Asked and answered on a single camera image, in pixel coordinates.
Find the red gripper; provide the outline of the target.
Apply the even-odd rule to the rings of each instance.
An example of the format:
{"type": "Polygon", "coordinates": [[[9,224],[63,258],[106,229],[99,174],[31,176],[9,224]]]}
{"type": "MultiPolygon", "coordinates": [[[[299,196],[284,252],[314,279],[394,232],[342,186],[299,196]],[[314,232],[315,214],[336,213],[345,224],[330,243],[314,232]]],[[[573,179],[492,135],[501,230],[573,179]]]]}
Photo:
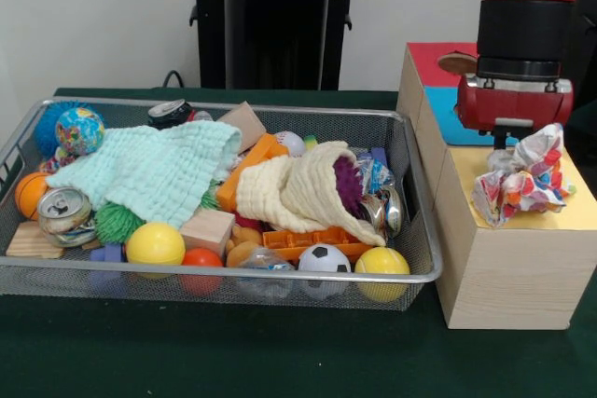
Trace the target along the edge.
{"type": "Polygon", "coordinates": [[[568,81],[558,81],[551,90],[545,83],[507,82],[507,89],[487,89],[481,81],[458,85],[457,113],[463,126],[492,131],[493,148],[505,149],[509,131],[505,127],[539,130],[551,123],[565,123],[573,108],[574,93],[568,81]]]}

